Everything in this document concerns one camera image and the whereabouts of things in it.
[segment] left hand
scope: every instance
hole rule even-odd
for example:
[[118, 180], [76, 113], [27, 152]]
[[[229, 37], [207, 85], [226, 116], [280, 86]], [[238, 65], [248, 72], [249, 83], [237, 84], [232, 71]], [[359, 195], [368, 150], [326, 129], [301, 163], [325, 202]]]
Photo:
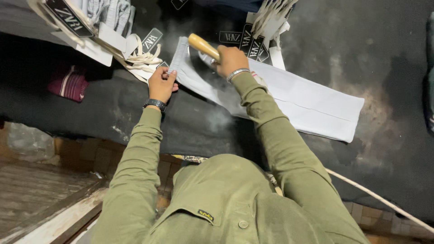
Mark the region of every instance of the left hand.
[[178, 91], [178, 84], [175, 83], [176, 70], [167, 74], [168, 67], [159, 67], [149, 78], [149, 98], [157, 99], [167, 104], [172, 92]]

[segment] striped garment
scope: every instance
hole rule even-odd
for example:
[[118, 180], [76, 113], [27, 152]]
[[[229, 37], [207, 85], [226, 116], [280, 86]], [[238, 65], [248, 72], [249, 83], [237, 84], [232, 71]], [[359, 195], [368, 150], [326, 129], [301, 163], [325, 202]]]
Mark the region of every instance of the striped garment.
[[76, 65], [59, 65], [48, 84], [48, 90], [56, 95], [81, 102], [88, 86], [85, 69]]

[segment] silver metal watch band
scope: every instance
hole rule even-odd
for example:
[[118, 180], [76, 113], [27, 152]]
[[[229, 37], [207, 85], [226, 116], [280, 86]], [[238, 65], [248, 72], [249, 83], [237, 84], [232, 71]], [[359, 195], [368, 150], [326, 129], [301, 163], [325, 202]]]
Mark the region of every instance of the silver metal watch band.
[[241, 72], [250, 72], [250, 69], [247, 69], [247, 68], [237, 69], [226, 78], [226, 81], [229, 84], [232, 84], [232, 77], [234, 77], [236, 74], [241, 73]]

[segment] cream drawstring cord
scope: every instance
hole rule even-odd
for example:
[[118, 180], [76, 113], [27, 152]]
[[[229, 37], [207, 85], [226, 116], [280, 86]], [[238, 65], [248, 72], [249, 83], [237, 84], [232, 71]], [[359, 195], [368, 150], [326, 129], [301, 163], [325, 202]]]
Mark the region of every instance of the cream drawstring cord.
[[[39, 15], [43, 20], [45, 20], [45, 22], [50, 27], [56, 30], [62, 30], [70, 39], [72, 39], [78, 45], [84, 47], [85, 44], [83, 40], [77, 37], [74, 33], [72, 33], [72, 31], [70, 31], [60, 20], [57, 19], [57, 17], [44, 5], [45, 1], [46, 0], [27, 0], [27, 3], [30, 8], [35, 11], [35, 13]], [[133, 52], [132, 55], [129, 55], [129, 57], [125, 59], [121, 51], [117, 50], [116, 48], [112, 47], [111, 45], [107, 44], [106, 42], [102, 41], [97, 37], [98, 30], [93, 27], [93, 25], [91, 24], [91, 20], [83, 14], [81, 9], [78, 9], [74, 4], [71, 4], [69, 0], [65, 0], [65, 2], [74, 11], [75, 15], [83, 22], [83, 24], [85, 24], [86, 27], [88, 27], [88, 29], [95, 34], [95, 37], [92, 37], [91, 39], [100, 46], [104, 47], [106, 50], [108, 50], [113, 55], [113, 57], [117, 61], [119, 61], [128, 71], [131, 72], [132, 69], [141, 69], [146, 72], [153, 73], [155, 70], [151, 69], [147, 64], [158, 64], [162, 62], [161, 59], [158, 59], [158, 55], [160, 55], [161, 44], [157, 44], [157, 50], [155, 51], [155, 54], [151, 54], [149, 52], [143, 53], [140, 37], [136, 34], [134, 35], [138, 43], [138, 53], [136, 54], [135, 52]], [[133, 63], [135, 65], [131, 66], [127, 64], [127, 62]], [[148, 83], [141, 76], [134, 73], [132, 74], [140, 81]]]
[[[272, 17], [277, 17], [277, 19], [282, 18], [287, 14], [290, 8], [297, 2], [298, 0], [264, 0], [262, 2], [261, 7], [258, 11], [258, 17], [255, 19], [252, 26], [253, 38], [256, 39], [260, 35], [261, 32], [264, 31], [267, 26], [268, 21]], [[275, 34], [273, 34], [272, 39], [276, 40], [277, 48], [280, 50], [280, 28], [277, 30]]]

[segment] clothing tag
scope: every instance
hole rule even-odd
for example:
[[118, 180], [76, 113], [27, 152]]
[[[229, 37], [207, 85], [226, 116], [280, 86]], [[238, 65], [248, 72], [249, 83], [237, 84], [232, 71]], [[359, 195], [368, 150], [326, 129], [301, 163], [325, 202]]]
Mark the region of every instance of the clothing tag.
[[81, 47], [79, 44], [71, 40], [71, 38], [69, 38], [63, 31], [52, 32], [51, 34], [60, 38], [62, 41], [72, 46], [75, 50], [86, 54], [96, 61], [109, 67], [112, 65], [113, 55], [91, 39], [87, 37], [83, 38], [84, 47]]
[[247, 12], [246, 23], [253, 24], [258, 13]]
[[269, 56], [270, 54], [268, 53], [267, 48], [265, 48], [265, 45], [262, 45], [261, 49], [259, 49], [259, 56], [257, 60], [264, 62]]
[[247, 57], [253, 60], [257, 60], [259, 56], [259, 50], [261, 49], [263, 42], [264, 42], [263, 36], [258, 36], [257, 39], [253, 39], [252, 45], [250, 46], [249, 49], [249, 55]]
[[274, 67], [286, 71], [285, 64], [283, 63], [282, 51], [278, 51], [276, 46], [270, 47], [270, 56]]
[[201, 214], [201, 215], [203, 215], [203, 216], [205, 216], [205, 217], [207, 217], [207, 218], [209, 218], [212, 222], [214, 222], [214, 217], [213, 217], [211, 214], [209, 214], [209, 213], [207, 213], [207, 212], [205, 212], [205, 211], [203, 211], [203, 210], [201, 210], [201, 209], [199, 209], [199, 210], [197, 211], [197, 213], [198, 213], [198, 214]]
[[92, 31], [83, 24], [64, 0], [47, 0], [45, 6], [76, 36], [80, 38], [94, 36]]
[[141, 76], [145, 80], [148, 80], [152, 76], [152, 74], [153, 74], [151, 72], [147, 72], [147, 71], [144, 71], [142, 69], [130, 69], [129, 72], [134, 73], [134, 74], [136, 74], [138, 76]]
[[98, 38], [105, 41], [107, 44], [111, 45], [117, 50], [123, 53], [126, 52], [127, 40], [123, 36], [115, 32], [114, 30], [112, 30], [104, 22], [99, 23]]
[[169, 67], [169, 65], [166, 63], [166, 61], [163, 61], [162, 63], [160, 63], [160, 64], [157, 66], [157, 69], [158, 69], [160, 66], [163, 66], [163, 67]]
[[130, 36], [128, 36], [126, 41], [127, 41], [127, 47], [125, 48], [125, 52], [122, 52], [122, 55], [124, 56], [125, 59], [127, 59], [138, 47], [136, 34], [131, 34]]
[[172, 0], [171, 2], [176, 10], [180, 10], [188, 0]]
[[264, 45], [266, 48], [269, 48], [270, 40], [272, 40], [276, 35], [278, 35], [279, 28], [286, 22], [286, 19], [281, 17], [277, 18], [277, 16], [273, 16], [267, 22], [264, 31], [260, 33], [260, 35], [265, 37]]
[[289, 25], [288, 21], [286, 21], [285, 23], [283, 23], [282, 27], [280, 28], [279, 31], [279, 35], [282, 34], [283, 32], [289, 30], [291, 26]]
[[285, 19], [288, 19], [289, 14], [291, 14], [292, 10], [294, 9], [294, 7], [296, 6], [296, 4], [294, 3], [293, 6], [288, 10], [288, 13], [285, 14]]
[[235, 43], [239, 44], [241, 41], [241, 34], [242, 32], [235, 32], [235, 31], [220, 31], [220, 35], [218, 40], [221, 43]]
[[143, 53], [147, 53], [151, 51], [154, 46], [160, 41], [163, 33], [159, 31], [157, 28], [152, 28], [149, 34], [143, 39]]
[[243, 29], [243, 36], [241, 38], [240, 50], [244, 52], [244, 54], [248, 54], [250, 50], [250, 46], [252, 44], [252, 24], [245, 24]]

